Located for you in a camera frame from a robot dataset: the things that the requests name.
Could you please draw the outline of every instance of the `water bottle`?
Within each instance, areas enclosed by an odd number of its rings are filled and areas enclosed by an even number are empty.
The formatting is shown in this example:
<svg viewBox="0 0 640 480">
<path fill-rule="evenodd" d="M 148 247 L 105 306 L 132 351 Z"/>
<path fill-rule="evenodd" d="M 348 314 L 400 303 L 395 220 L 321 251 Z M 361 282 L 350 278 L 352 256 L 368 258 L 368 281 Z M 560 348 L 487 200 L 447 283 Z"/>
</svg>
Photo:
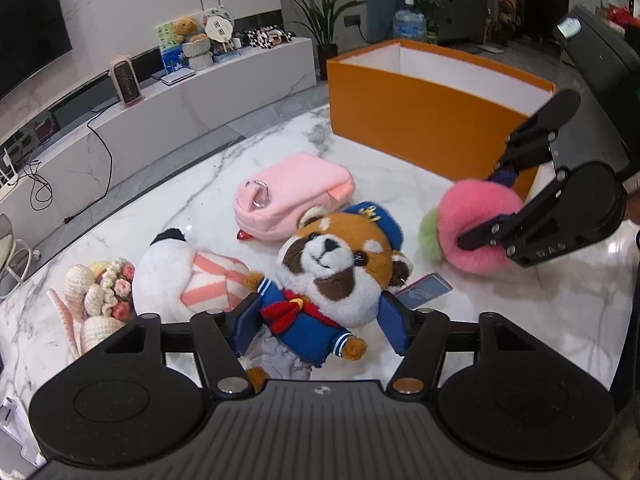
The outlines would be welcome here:
<svg viewBox="0 0 640 480">
<path fill-rule="evenodd" d="M 427 34 L 427 21 L 423 14 L 412 10 L 414 0 L 404 0 L 406 8 L 398 10 L 394 16 L 394 38 L 424 41 Z"/>
</svg>

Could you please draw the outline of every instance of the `crocheted bouquet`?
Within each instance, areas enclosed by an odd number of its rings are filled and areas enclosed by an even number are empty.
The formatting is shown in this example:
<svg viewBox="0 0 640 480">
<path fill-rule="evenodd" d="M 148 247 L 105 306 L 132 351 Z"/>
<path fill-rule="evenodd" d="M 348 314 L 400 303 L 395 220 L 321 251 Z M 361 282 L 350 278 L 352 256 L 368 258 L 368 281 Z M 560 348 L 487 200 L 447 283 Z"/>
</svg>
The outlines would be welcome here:
<svg viewBox="0 0 640 480">
<path fill-rule="evenodd" d="M 133 265 L 122 258 L 74 265 L 65 275 L 66 304 L 52 288 L 47 295 L 57 308 L 72 356 L 78 358 L 130 321 Z M 75 325 L 80 325 L 76 334 Z"/>
</svg>

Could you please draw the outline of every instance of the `pink fluffy ball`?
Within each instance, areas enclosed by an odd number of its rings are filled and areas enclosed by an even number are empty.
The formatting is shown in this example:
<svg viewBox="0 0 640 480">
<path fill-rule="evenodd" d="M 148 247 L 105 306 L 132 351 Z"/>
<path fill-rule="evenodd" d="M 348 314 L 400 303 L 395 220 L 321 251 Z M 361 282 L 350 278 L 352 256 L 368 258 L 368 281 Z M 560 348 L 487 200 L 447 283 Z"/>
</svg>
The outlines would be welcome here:
<svg viewBox="0 0 640 480">
<path fill-rule="evenodd" d="M 474 274 L 488 274 L 509 259 L 500 246 L 482 246 L 473 251 L 458 247 L 458 236 L 499 214 L 522 209 L 513 190 L 485 180 L 461 180 L 449 188 L 438 206 L 438 241 L 444 257 L 455 267 Z"/>
</svg>

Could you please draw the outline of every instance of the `plush toy's eye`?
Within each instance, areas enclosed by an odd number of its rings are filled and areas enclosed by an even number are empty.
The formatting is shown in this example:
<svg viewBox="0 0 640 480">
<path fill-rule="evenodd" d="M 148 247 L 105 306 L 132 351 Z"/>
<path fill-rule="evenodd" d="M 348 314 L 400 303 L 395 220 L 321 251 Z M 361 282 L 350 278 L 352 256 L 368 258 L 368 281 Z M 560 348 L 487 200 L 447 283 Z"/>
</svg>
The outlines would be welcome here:
<svg viewBox="0 0 640 480">
<path fill-rule="evenodd" d="M 364 251 L 355 251 L 353 253 L 353 265 L 356 267 L 364 267 L 369 263 L 369 257 Z"/>
</svg>

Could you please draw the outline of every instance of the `pink and white striped cloth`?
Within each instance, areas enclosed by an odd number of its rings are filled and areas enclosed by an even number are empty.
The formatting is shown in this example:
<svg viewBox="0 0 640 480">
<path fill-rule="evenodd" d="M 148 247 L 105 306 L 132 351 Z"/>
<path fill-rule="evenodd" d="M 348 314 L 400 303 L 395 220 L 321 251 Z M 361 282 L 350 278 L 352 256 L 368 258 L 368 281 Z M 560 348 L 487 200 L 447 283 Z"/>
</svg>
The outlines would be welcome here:
<svg viewBox="0 0 640 480">
<path fill-rule="evenodd" d="M 240 260 L 216 253 L 196 252 L 191 279 L 180 300 L 194 314 L 209 309 L 229 312 L 249 294 L 249 289 L 244 286 L 248 274 L 249 269 Z"/>
</svg>

